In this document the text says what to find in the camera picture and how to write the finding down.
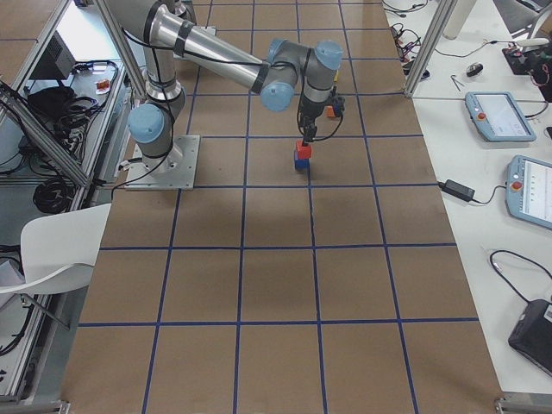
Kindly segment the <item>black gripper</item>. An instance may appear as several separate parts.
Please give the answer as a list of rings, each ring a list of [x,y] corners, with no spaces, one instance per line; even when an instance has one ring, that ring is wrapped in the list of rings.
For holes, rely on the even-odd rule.
[[[303,143],[312,143],[316,138],[316,119],[323,113],[323,102],[313,102],[301,97],[298,105],[298,124],[302,130]]]

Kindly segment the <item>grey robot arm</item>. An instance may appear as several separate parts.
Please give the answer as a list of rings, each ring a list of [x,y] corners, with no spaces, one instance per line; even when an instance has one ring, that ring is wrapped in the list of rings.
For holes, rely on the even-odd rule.
[[[140,41],[148,54],[147,94],[154,100],[183,98],[174,69],[176,56],[258,94],[262,104],[274,112],[289,107],[299,85],[296,123],[301,138],[294,149],[297,169],[308,167],[311,144],[320,140],[317,118],[327,108],[338,119],[344,116],[344,99],[337,94],[334,82],[343,51],[333,41],[307,47],[275,39],[267,59],[260,60],[199,27],[191,10],[177,15],[173,2],[110,1],[108,5],[119,27]]]

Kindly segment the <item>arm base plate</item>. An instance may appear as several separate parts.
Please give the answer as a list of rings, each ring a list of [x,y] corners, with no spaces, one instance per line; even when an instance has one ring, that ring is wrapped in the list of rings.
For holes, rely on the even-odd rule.
[[[125,189],[129,190],[192,190],[200,146],[199,135],[180,135],[173,140],[172,151],[159,166],[161,159],[143,158],[135,144],[133,157],[141,158],[128,170]]]

